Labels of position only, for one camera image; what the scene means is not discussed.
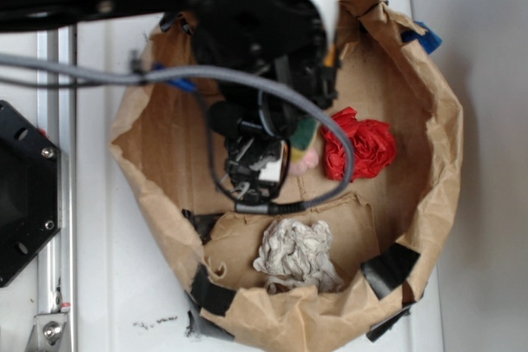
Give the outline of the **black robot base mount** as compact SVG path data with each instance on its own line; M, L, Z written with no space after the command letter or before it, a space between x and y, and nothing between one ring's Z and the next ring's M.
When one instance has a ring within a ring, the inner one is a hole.
M59 230L60 150L1 101L1 286L7 287Z

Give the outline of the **black gripper with white cover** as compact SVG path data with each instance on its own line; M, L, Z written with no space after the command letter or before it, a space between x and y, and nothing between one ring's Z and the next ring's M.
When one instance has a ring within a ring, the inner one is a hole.
M284 84L271 94L219 80L222 100L206 113L224 138L224 175L214 182L237 206L271 206L293 160L294 136L315 124L294 101L320 109L336 99L337 0L188 0L197 20L196 61Z

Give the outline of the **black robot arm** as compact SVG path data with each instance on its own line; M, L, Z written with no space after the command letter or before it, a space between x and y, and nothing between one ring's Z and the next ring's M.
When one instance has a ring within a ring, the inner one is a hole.
M183 12L196 18L196 65L116 75L8 55L1 63L74 77L82 87L163 82L190 92L206 134L224 136L233 183L225 195L242 211L299 212L344 191L340 183L313 199L277 204L282 184L259 178L304 117L337 132L324 113L337 95L337 0L1 0L1 29L47 31L155 12L163 14L163 31Z

